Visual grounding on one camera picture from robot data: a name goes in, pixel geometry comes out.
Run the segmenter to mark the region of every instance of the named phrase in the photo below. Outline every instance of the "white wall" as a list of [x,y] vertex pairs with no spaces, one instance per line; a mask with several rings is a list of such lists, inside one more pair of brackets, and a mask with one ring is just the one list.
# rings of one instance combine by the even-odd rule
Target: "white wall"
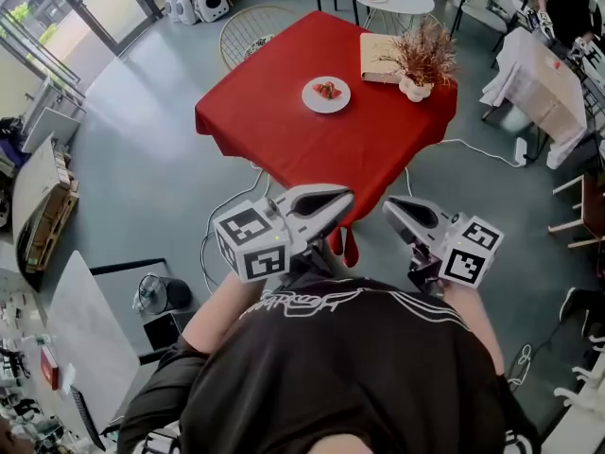
[[23,114],[29,102],[25,93],[34,96],[42,81],[0,46],[0,117]]

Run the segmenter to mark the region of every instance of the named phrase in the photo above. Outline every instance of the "white tablecloth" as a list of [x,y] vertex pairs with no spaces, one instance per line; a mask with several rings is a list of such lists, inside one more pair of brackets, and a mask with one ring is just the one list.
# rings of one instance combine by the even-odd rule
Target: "white tablecloth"
[[546,163],[557,168],[586,133],[582,88],[563,62],[523,28],[504,40],[497,57],[500,72],[485,88],[481,102],[500,106],[509,100],[552,138]]

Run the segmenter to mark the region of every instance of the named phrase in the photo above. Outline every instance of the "small round white table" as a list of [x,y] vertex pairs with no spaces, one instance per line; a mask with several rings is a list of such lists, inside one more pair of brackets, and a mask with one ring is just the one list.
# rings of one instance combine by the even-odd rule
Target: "small round white table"
[[[413,23],[414,15],[423,15],[433,10],[435,2],[433,0],[356,0],[360,4],[370,7],[371,11],[364,23],[363,27],[368,28],[372,22],[373,16],[377,10],[382,10],[385,29],[389,33],[387,25],[387,17],[389,17],[392,25],[395,28],[395,34],[399,28],[407,30]],[[408,27],[403,26],[399,20],[399,15],[410,15],[410,23]]]

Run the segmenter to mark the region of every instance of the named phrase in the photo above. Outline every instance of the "food on plate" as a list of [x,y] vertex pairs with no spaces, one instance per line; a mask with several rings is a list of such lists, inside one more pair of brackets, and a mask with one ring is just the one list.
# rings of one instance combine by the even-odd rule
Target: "food on plate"
[[336,99],[342,94],[342,91],[337,89],[331,80],[326,81],[325,84],[313,84],[313,90],[328,100]]

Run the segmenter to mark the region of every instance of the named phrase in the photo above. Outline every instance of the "red tablecloth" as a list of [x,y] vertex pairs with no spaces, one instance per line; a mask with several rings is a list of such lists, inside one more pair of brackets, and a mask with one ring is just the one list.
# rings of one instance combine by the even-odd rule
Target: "red tablecloth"
[[[366,216],[387,186],[424,147],[438,143],[456,113],[458,87],[436,86],[420,103],[393,84],[361,80],[364,32],[320,11],[310,13],[238,65],[196,105],[196,128],[212,134],[224,155],[247,158],[284,187],[337,183],[355,193],[345,264],[358,252],[351,224]],[[333,114],[303,103],[304,85],[318,76],[343,79],[351,101]],[[331,236],[342,253],[340,230]]]

